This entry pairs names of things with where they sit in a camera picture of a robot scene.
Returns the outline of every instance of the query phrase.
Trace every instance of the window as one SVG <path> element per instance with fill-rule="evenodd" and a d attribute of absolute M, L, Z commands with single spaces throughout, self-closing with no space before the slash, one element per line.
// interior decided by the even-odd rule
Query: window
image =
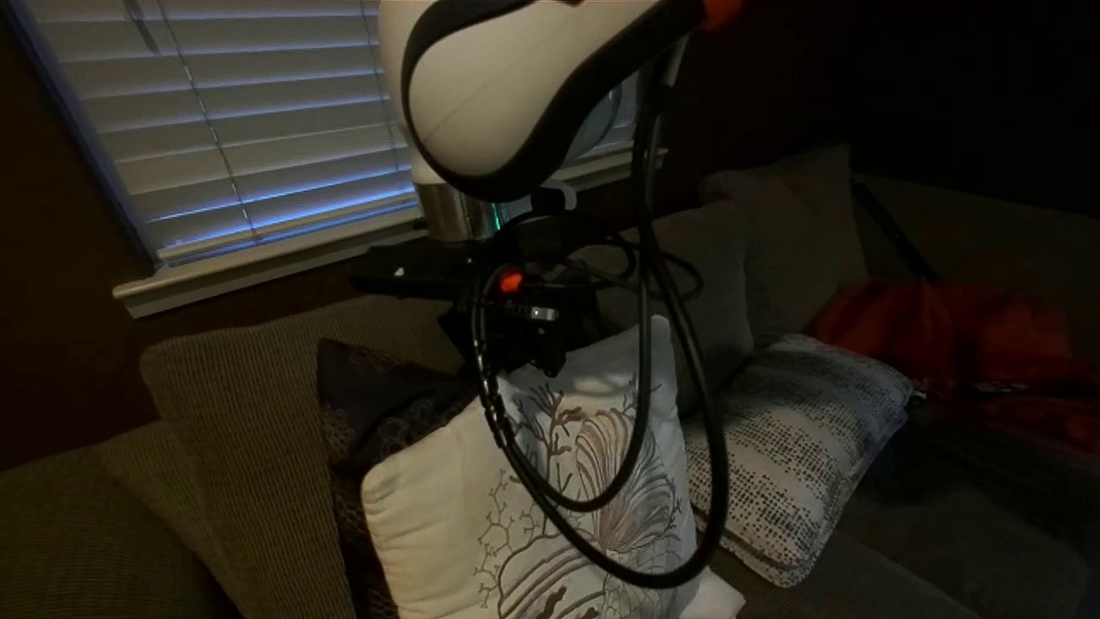
<path fill-rule="evenodd" d="M 254 282 L 261 260 L 279 257 L 286 273 L 286 256 L 305 251 L 305 268 L 326 260 L 325 245 L 352 251 L 349 242 L 421 221 L 375 7 L 15 0 L 36 60 L 156 265 L 147 282 L 122 284 L 124 297 L 241 265 Z M 628 110 L 599 156 L 627 139 Z"/>

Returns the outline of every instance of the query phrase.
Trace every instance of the electrical cord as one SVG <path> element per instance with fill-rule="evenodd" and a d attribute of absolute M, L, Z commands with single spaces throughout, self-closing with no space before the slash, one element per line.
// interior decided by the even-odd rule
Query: electrical cord
<path fill-rule="evenodd" d="M 538 221 L 580 221 L 586 226 L 596 232 L 596 236 L 587 236 L 580 248 L 617 248 L 627 256 L 627 265 L 617 273 L 617 274 L 607 274 L 607 280 L 587 280 L 586 284 L 580 282 L 565 282 L 565 284 L 553 284 L 553 282 L 538 282 L 540 290 L 572 290 L 572 292 L 601 292 L 601 290 L 617 290 L 617 284 L 627 284 L 634 274 L 635 274 L 635 265 L 639 265 L 639 256 L 643 256 L 643 245 L 639 242 L 627 242 L 611 223 L 599 221 L 599 217 L 587 217 L 587 214 L 578 214 L 578 211 L 553 211 L 553 214 L 524 214 L 516 221 L 508 221 L 499 236 L 507 242 L 494 242 L 494 245 L 521 245 L 521 232 L 538 223 Z M 660 251 L 669 265 L 680 268 L 680 274 L 687 274 L 687 292 L 678 292 L 686 302 L 690 302 L 694 297 L 704 292 L 704 280 L 703 273 L 686 260 L 680 256 L 672 256 L 672 251 Z M 596 274 L 586 260 L 575 260 L 572 256 L 559 256 L 553 257 L 559 265 L 568 265 L 575 273 L 587 273 Z"/>
<path fill-rule="evenodd" d="M 575 221 L 586 221 L 587 226 L 596 226 L 601 236 L 599 236 L 599 242 L 587 242 L 587 245 L 618 248 L 618 251 L 627 256 L 627 268 L 617 273 L 611 280 L 601 280 L 601 282 L 591 282 L 591 280 L 587 280 L 586 284 L 578 284 L 578 280 L 568 280 L 565 284 L 534 282 L 534 284 L 530 284 L 534 292 L 553 292 L 553 290 L 559 290 L 559 292 L 565 292 L 565 290 L 568 290 L 568 292 L 599 292 L 599 290 L 611 290 L 611 284 L 624 284 L 627 280 L 634 280 L 634 273 L 635 273 L 635 265 L 639 265 L 639 256 L 643 256 L 643 245 L 627 242 L 617 226 L 608 226 L 608 223 L 601 223 L 601 221 L 596 221 L 596 217 L 587 217 L 587 214 L 568 214 L 568 211 L 561 211 L 561 214 L 528 214 L 528 217 L 516 217 L 516 221 L 499 233 L 499 242 L 494 242 L 499 251 L 493 251 L 493 256 L 508 256 L 508 248 L 516 251 L 516 245 L 521 245 L 516 236 L 521 236 L 521 232 L 524 232 L 528 223 L 534 223 L 534 221 L 553 221 L 553 217 L 575 217 Z M 694 265 L 687 265 L 686 257 L 669 256 L 669 251 L 660 251 L 660 256 L 665 256 L 665 260 L 678 265 L 678 268 L 690 280 L 690 292 L 680 297 L 680 298 L 690 298 L 694 292 L 703 292 L 703 274 L 699 274 Z M 508 265 L 499 265 L 494 273 L 489 273 L 489 280 L 477 282 L 477 292 L 476 292 L 473 298 L 486 302 L 486 298 L 493 297 L 499 274 L 507 274 L 507 273 L 508 273 Z M 473 335 L 477 335 L 481 339 L 489 339 L 489 337 L 486 337 L 486 310 L 477 307 L 476 317 L 481 317 L 481 322 L 477 322 Z M 639 458 L 643 441 L 646 441 L 649 400 L 643 400 L 643 411 L 635 412 L 635 421 L 639 421 L 639 427 L 634 427 L 634 433 L 628 433 L 628 449 L 627 449 L 617 479 L 611 479 L 599 496 L 591 496 L 591 500 L 572 500 L 572 496 L 565 496 L 561 487 L 544 486 L 544 482 L 540 482 L 544 474 L 538 474 L 534 466 L 528 466 L 528 461 L 521 461 L 521 468 L 528 468 L 530 479 L 538 479 L 538 486 L 544 486 L 540 492 L 552 496 L 552 503 L 559 503 L 559 506 L 565 506 L 565 510 L 572 510 L 572 514 L 596 514 L 596 510 L 608 506 L 608 503 L 627 487 L 627 482 L 628 482 L 628 474 L 634 474 L 634 468 L 635 468 L 635 458 Z M 504 427 L 494 436 L 499 436 L 499 441 L 508 441 L 507 449 L 516 449 L 508 421 L 499 421 L 494 427 Z"/>
<path fill-rule="evenodd" d="M 481 280 L 476 280 L 473 290 L 473 350 L 476 350 L 476 369 L 477 369 L 477 393 L 481 393 L 481 407 L 486 407 L 486 421 L 499 441 L 499 446 L 507 449 L 516 479 L 528 486 L 530 500 L 548 514 L 548 519 L 561 530 L 561 537 L 568 537 L 568 543 L 575 543 L 591 565 L 607 569 L 608 576 L 639 584 L 639 587 L 675 587 L 690 581 L 694 576 L 703 576 L 712 562 L 712 554 L 721 543 L 721 530 L 726 530 L 726 514 L 730 514 L 730 461 L 726 461 L 726 436 L 721 436 L 721 421 L 703 369 L 703 350 L 699 350 L 699 337 L 690 327 L 690 317 L 686 310 L 686 298 L 678 292 L 678 282 L 669 268 L 669 256 L 660 251 L 660 242 L 655 233 L 655 162 L 656 162 L 656 139 L 660 139 L 660 102 L 669 85 L 655 85 L 655 98 L 643 99 L 639 110 L 639 125 L 635 125 L 635 143 L 634 143 L 634 202 L 635 202 L 635 221 L 639 221 L 639 400 L 635 400 L 635 427 L 628 436 L 628 449 L 617 470 L 617 479 L 608 482 L 607 492 L 599 492 L 596 500 L 568 500 L 565 492 L 559 492 L 524 455 L 524 446 L 516 445 L 516 427 L 507 412 L 507 404 L 499 394 L 499 369 L 493 366 L 493 350 L 489 350 L 489 310 L 486 298 L 493 297 L 494 280 L 504 274 L 504 268 L 486 268 Z M 634 474 L 646 430 L 649 430 L 649 385 L 655 385 L 655 327 L 649 327 L 649 280 L 656 282 L 669 310 L 672 310 L 672 322 L 675 335 L 686 344 L 687 355 L 687 369 L 694 380 L 694 388 L 703 394 L 703 421 L 704 421 L 704 433 L 710 433 L 710 458 L 712 458 L 712 510 L 704 519 L 704 533 L 694 546 L 694 554 L 660 576 L 649 570 L 635 570 L 628 565 L 611 562 L 608 554 L 601 554 L 596 543 L 587 543 L 575 524 L 561 514 L 561 510 L 575 510 L 575 514 L 591 514 L 599 506 L 607 506 L 608 500 L 617 500 L 627 486 L 627 479 Z"/>

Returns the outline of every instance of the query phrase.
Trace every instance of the red light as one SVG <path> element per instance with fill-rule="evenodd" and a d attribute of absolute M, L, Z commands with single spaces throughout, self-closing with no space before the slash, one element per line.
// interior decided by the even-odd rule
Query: red light
<path fill-rule="evenodd" d="M 744 13 L 744 0 L 703 0 L 704 30 L 719 30 L 721 24 L 730 24 L 736 13 Z"/>
<path fill-rule="evenodd" d="M 524 273 L 521 273 L 521 268 L 508 268 L 508 273 L 494 282 L 494 290 L 499 290 L 504 297 L 516 297 L 516 292 L 524 290 Z"/>

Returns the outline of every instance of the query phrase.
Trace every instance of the red fabric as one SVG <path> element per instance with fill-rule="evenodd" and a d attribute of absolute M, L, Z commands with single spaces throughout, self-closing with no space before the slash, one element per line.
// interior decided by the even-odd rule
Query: red fabric
<path fill-rule="evenodd" d="M 744 0 L 703 0 L 703 13 L 704 13 L 703 28 L 704 28 L 704 30 L 719 30 L 719 28 L 726 28 L 734 18 L 741 18 L 744 7 L 746 7 Z"/>
<path fill-rule="evenodd" d="M 1065 319 L 1039 298 L 867 282 L 808 335 L 901 369 L 949 411 L 1100 455 L 1100 369 L 1073 357 Z"/>

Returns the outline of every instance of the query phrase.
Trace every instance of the couch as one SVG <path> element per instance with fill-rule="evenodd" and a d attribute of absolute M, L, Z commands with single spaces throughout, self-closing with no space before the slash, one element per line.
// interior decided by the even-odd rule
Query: couch
<path fill-rule="evenodd" d="M 867 265 L 844 150 L 726 171 L 703 195 L 660 236 L 710 280 L 690 313 L 721 388 Z M 457 372 L 444 310 L 358 297 L 156 344 L 157 422 L 0 474 L 0 616 L 355 616 L 316 339 Z M 1097 461 L 911 415 L 800 584 L 712 562 L 744 616 L 1100 616 Z"/>

